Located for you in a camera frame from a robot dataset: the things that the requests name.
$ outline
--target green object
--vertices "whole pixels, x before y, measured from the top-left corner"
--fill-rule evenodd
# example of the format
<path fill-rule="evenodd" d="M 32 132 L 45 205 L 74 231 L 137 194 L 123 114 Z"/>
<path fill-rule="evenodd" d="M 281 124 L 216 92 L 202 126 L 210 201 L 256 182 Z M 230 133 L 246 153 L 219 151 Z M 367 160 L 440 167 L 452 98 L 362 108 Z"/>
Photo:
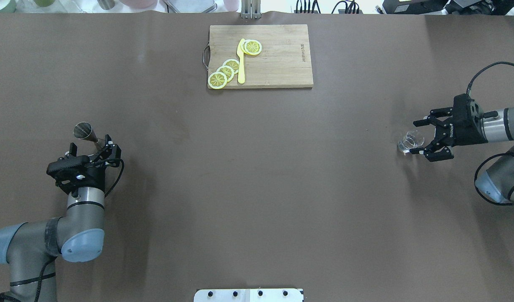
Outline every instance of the green object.
<path fill-rule="evenodd" d="M 17 2 L 15 0 L 0 0 L 0 12 L 15 12 Z"/>
<path fill-rule="evenodd" d="M 35 4 L 40 6 L 41 8 L 45 8 L 47 6 L 51 6 L 55 0 L 33 0 Z"/>

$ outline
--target tabletop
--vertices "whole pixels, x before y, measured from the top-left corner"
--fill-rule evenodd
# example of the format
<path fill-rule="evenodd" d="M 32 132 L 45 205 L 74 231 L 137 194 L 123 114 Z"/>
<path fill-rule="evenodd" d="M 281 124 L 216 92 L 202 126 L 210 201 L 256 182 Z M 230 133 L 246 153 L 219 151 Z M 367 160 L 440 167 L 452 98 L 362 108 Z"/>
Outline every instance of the tabletop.
<path fill-rule="evenodd" d="M 313 88 L 207 89 L 210 25 L 284 23 L 308 25 Z M 501 60 L 512 16 L 0 14 L 0 228 L 65 214 L 45 170 L 87 121 L 126 167 L 102 255 L 56 261 L 60 300 L 262 286 L 307 302 L 514 301 L 514 208 L 473 187 L 512 143 L 437 163 L 397 151 Z M 513 107 L 514 69 L 485 72 L 472 97 Z M 0 265 L 0 292 L 8 277 Z"/>

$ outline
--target wooden cutting board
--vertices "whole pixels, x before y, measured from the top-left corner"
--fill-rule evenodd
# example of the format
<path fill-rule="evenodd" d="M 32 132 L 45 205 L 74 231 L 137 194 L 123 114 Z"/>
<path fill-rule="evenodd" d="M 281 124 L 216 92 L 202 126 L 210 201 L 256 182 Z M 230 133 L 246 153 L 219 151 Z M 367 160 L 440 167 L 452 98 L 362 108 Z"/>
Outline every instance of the wooden cutting board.
<path fill-rule="evenodd" d="M 238 84 L 235 75 L 224 89 L 313 87 L 306 24 L 211 25 L 209 38 L 209 75 L 225 60 L 238 60 L 236 47 L 242 38 L 262 44 L 259 55 L 244 57 L 246 82 Z"/>

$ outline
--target citrus slice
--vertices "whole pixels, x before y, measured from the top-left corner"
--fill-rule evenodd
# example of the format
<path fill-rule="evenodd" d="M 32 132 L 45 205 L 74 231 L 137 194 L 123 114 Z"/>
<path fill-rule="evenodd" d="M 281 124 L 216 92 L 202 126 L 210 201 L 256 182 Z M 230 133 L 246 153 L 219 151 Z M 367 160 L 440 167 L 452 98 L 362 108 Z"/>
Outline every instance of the citrus slice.
<path fill-rule="evenodd" d="M 227 84 L 227 76 L 223 72 L 217 71 L 209 76 L 208 82 L 212 89 L 221 89 Z"/>
<path fill-rule="evenodd" d="M 229 83 L 234 78 L 234 69 L 231 66 L 223 65 L 217 69 L 227 76 L 227 82 Z"/>
<path fill-rule="evenodd" d="M 236 59 L 226 60 L 222 65 L 229 66 L 234 70 L 234 74 L 238 74 L 238 65 L 240 62 Z"/>
<path fill-rule="evenodd" d="M 262 50 L 261 42 L 257 40 L 246 40 L 246 42 L 244 42 L 243 50 L 246 54 L 258 55 Z"/>

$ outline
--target robotic arm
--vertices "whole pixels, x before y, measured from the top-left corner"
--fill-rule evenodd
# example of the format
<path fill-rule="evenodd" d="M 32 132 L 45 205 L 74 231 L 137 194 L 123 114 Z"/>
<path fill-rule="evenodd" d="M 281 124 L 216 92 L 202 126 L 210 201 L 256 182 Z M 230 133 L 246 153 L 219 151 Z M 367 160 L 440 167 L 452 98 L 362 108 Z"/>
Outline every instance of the robotic arm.
<path fill-rule="evenodd" d="M 422 154 L 430 162 L 435 162 L 454 158 L 454 146 L 514 141 L 514 107 L 484 112 L 470 98 L 475 78 L 498 64 L 514 66 L 513 63 L 496 62 L 485 67 L 473 77 L 466 94 L 454 97 L 453 107 L 432 109 L 429 115 L 414 121 L 416 127 L 433 125 L 436 130 L 433 141 L 426 147 L 410 149 L 410 153 Z M 481 167 L 496 157 L 500 158 L 478 176 Z M 495 205 L 514 205 L 514 146 L 506 153 L 485 160 L 477 169 L 474 181 L 477 192 L 486 201 Z"/>
<path fill-rule="evenodd" d="M 0 229 L 0 263 L 10 266 L 10 291 L 0 294 L 0 301 L 56 302 L 55 258 L 86 262 L 102 252 L 104 197 L 121 178 L 121 149 L 109 135 L 98 139 L 86 122 L 77 124 L 74 134 L 94 142 L 98 151 L 77 156 L 71 143 L 63 157 L 48 165 L 47 174 L 67 194 L 67 216 Z M 119 176 L 105 194 L 106 168 L 119 166 Z"/>

